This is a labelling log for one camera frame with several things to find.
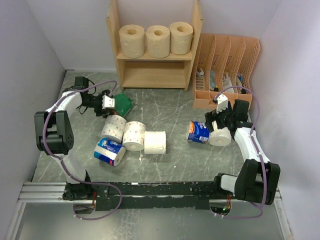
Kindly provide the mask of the green brown paper roll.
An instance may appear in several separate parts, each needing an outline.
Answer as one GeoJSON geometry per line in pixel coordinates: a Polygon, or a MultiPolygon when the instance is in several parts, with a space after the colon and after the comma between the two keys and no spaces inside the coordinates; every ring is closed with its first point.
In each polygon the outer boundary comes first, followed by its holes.
{"type": "Polygon", "coordinates": [[[110,110],[110,115],[125,117],[133,107],[133,101],[122,91],[112,96],[115,100],[115,108],[110,110]]]}

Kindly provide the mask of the beige paper roll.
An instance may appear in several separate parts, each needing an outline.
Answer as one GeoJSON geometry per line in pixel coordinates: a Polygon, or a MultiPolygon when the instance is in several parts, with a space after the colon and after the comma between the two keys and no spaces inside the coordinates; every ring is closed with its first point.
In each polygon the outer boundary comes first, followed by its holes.
{"type": "Polygon", "coordinates": [[[170,51],[176,55],[185,55],[190,51],[193,27],[182,21],[174,22],[169,26],[170,51]]]}
{"type": "Polygon", "coordinates": [[[153,58],[166,58],[170,54],[170,30],[162,25],[150,26],[146,31],[147,53],[153,58]]]}
{"type": "Polygon", "coordinates": [[[119,30],[122,53],[127,58],[137,59],[145,53],[145,30],[142,26],[129,24],[119,30]]]}

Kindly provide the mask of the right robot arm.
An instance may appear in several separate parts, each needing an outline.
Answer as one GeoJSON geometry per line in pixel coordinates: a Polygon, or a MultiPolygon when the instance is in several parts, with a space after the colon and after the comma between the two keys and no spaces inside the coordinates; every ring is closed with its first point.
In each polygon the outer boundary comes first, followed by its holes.
{"type": "Polygon", "coordinates": [[[257,140],[255,126],[248,121],[249,102],[236,99],[231,104],[224,94],[213,102],[217,104],[216,109],[205,114],[205,126],[210,132],[208,142],[223,146],[233,139],[244,160],[238,175],[219,173],[214,178],[213,195],[223,199],[233,194],[237,200],[271,205],[281,169],[278,164],[271,163],[257,140]]]}

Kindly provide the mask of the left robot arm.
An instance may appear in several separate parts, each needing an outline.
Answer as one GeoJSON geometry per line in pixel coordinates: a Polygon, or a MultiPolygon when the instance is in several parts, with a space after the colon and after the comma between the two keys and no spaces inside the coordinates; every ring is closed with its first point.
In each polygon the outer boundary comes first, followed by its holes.
{"type": "Polygon", "coordinates": [[[92,108],[97,117],[106,118],[115,108],[115,87],[99,94],[90,93],[97,85],[84,76],[77,76],[74,84],[66,88],[57,102],[34,115],[36,146],[53,158],[66,177],[63,200],[86,200],[94,192],[88,172],[72,151],[74,134],[70,116],[80,107],[92,108]]]}

